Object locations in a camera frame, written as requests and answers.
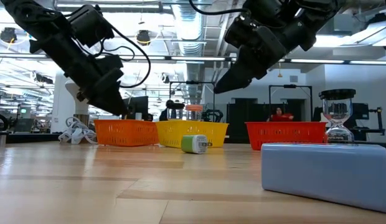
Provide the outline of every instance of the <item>red basket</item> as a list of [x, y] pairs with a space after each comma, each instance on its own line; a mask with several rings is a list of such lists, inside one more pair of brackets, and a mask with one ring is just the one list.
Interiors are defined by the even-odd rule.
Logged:
[[326, 122], [246, 122], [253, 150], [269, 142], [322, 143]]
[[158, 144], [155, 122], [137, 120], [94, 120], [98, 144], [147, 146]]

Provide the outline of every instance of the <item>blue block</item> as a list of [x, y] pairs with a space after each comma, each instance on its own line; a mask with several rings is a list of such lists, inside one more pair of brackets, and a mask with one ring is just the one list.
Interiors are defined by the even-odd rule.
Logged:
[[376, 145], [264, 144], [262, 187], [386, 213], [386, 150]]

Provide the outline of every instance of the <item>hourglass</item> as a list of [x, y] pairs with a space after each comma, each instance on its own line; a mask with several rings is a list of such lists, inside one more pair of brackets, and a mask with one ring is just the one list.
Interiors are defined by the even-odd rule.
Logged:
[[332, 124], [326, 132], [328, 141], [354, 141], [354, 135], [344, 127], [344, 122], [352, 115], [352, 98], [355, 94], [353, 89], [326, 90], [319, 93], [323, 115]]

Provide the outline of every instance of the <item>desk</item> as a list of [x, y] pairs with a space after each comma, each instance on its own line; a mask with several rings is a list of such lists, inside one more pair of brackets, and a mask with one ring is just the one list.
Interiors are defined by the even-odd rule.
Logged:
[[386, 223], [386, 214], [261, 189], [260, 152], [8, 144], [0, 224]]

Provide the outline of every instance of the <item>plastic basket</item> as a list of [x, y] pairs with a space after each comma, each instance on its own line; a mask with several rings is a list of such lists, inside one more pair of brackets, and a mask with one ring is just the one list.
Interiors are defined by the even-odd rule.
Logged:
[[269, 142], [322, 143], [326, 122], [246, 122], [253, 150]]
[[203, 134], [212, 147], [222, 147], [229, 124], [203, 121], [159, 121], [156, 122], [160, 144], [181, 147], [185, 135]]
[[155, 122], [137, 120], [94, 120], [98, 144], [147, 146], [158, 144]]

